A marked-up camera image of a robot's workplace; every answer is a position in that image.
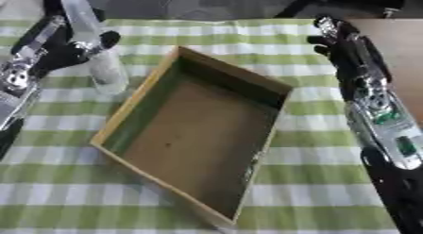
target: transparent container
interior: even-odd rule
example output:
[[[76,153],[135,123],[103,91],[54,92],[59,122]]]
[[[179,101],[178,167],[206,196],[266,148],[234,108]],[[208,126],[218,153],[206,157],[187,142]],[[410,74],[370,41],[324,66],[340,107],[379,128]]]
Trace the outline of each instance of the transparent container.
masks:
[[[100,93],[115,95],[125,91],[129,83],[127,72],[113,48],[93,56],[88,63],[95,88]]]

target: silver metal part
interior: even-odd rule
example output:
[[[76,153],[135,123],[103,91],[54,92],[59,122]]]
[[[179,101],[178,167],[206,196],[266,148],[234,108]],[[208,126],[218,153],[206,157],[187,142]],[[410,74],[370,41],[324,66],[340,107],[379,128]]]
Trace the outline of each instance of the silver metal part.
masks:
[[[62,16],[53,17],[34,41],[0,66],[0,131],[23,118],[39,97],[39,79],[29,71],[47,53],[42,46],[62,25]]]
[[[76,48],[83,49],[83,58],[90,59],[91,57],[100,54],[106,50],[101,43],[94,44],[91,42],[75,42]]]
[[[394,93],[388,90],[388,95],[393,111],[386,113],[383,121],[383,116],[374,117],[367,111],[369,106],[358,101],[347,103],[348,124],[362,146],[374,146],[398,168],[413,170],[423,164],[423,134]],[[409,148],[407,152],[402,144]]]
[[[364,36],[353,30],[338,35],[338,24],[342,23],[335,23],[331,17],[323,17],[317,22],[327,42],[332,45],[339,42],[337,47],[342,47],[355,66],[353,70],[357,71],[357,76],[349,82],[355,89],[346,106],[350,128],[363,147],[376,147],[385,160],[392,161],[398,168],[412,170],[420,167],[423,165],[420,127],[389,90],[387,78],[369,52]]]
[[[338,28],[330,17],[322,17],[317,22],[317,26],[328,43],[336,43],[338,39]]]

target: table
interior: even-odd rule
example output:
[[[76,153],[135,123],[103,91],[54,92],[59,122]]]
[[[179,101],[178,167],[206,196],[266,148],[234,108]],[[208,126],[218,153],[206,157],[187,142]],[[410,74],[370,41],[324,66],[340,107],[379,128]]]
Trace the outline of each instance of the table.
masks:
[[[0,22],[1,52],[33,22]],[[130,88],[172,45],[296,87],[245,202],[236,233],[398,233],[359,159],[334,68],[306,43],[310,20],[217,23],[108,21]],[[95,92],[87,67],[52,73],[24,131],[0,163],[4,233],[214,233],[162,194],[134,184],[88,145],[125,98]]]
[[[423,125],[423,21],[356,20],[353,22],[381,50],[394,77],[394,88]]]

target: open wooden box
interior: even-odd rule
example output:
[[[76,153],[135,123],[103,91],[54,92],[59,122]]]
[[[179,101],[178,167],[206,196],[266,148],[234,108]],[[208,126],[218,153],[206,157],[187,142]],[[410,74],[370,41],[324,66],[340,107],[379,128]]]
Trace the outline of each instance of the open wooden box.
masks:
[[[177,47],[91,144],[214,226],[233,226],[291,89]]]

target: white stripe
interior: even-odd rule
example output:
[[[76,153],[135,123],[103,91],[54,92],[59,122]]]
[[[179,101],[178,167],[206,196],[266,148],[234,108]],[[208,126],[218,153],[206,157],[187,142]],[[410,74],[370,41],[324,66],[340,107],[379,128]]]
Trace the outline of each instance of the white stripe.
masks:
[[[25,119],[25,130],[98,130],[106,122],[106,116],[37,116]]]
[[[98,130],[106,122],[106,116],[41,116],[29,115],[25,120],[25,130]],[[277,122],[285,131],[332,131],[349,130],[344,115],[293,116],[283,114]]]
[[[12,146],[5,158],[4,164],[35,163],[49,165],[98,165],[105,163],[105,157],[94,147],[35,147]]]
[[[263,164],[361,165],[361,148],[356,147],[271,147]]]
[[[93,230],[84,229],[60,229],[60,228],[13,228],[2,229],[3,234],[93,234]],[[95,233],[101,234],[217,234],[215,230],[208,229],[96,229]],[[233,230],[225,231],[228,234],[399,234],[396,229],[380,229],[380,230],[364,230],[364,229],[349,229],[349,230]]]
[[[230,43],[230,44],[213,44],[213,45],[185,45],[195,51],[205,55],[226,56],[241,54],[258,54],[261,56],[276,55],[315,55],[313,45],[311,44],[251,44],[251,43]],[[116,48],[121,56],[124,55],[166,55],[175,46],[174,45],[117,45]]]
[[[142,185],[0,183],[0,206],[143,206],[169,205]]]
[[[122,102],[133,93],[133,89],[119,95],[105,95],[99,93],[94,87],[77,88],[77,89],[44,89],[42,90],[39,102],[55,103],[55,102]]]
[[[164,197],[137,184],[0,183],[0,188],[2,190],[0,206],[95,206],[102,204],[158,206]],[[17,193],[25,193],[28,198],[15,197]],[[371,184],[253,185],[245,205],[247,207],[382,207],[379,196]]]
[[[130,96],[130,92],[117,96],[107,96],[98,93],[95,88],[78,89],[44,89],[41,94],[40,102],[120,102]],[[290,101],[342,101],[338,88],[333,87],[302,87],[295,88],[291,94]]]
[[[301,87],[295,88],[289,97],[290,101],[343,101],[341,93],[335,87]]]
[[[29,27],[5,26],[0,29],[0,37],[18,37],[24,35]],[[317,35],[319,30],[312,25],[214,25],[205,23],[203,26],[106,26],[107,30],[116,30],[122,36],[208,36],[219,34],[233,34],[246,36],[273,36],[278,34],[289,35]]]
[[[362,165],[360,147],[271,147],[263,156],[264,165]],[[76,164],[103,163],[103,155],[93,147],[12,146],[3,163]]]
[[[249,207],[354,207],[383,204],[372,184],[253,185]]]
[[[293,116],[286,113],[278,118],[278,129],[284,131],[336,131],[349,130],[344,115]]]
[[[239,67],[246,68],[260,75],[269,76],[309,76],[309,75],[334,75],[335,68],[329,64],[306,65],[306,64],[287,64],[287,65],[269,65],[269,64],[240,64]],[[124,65],[127,74],[130,76],[146,76],[156,67],[155,65]],[[48,77],[64,76],[86,76],[90,75],[86,64],[72,66],[51,72]]]

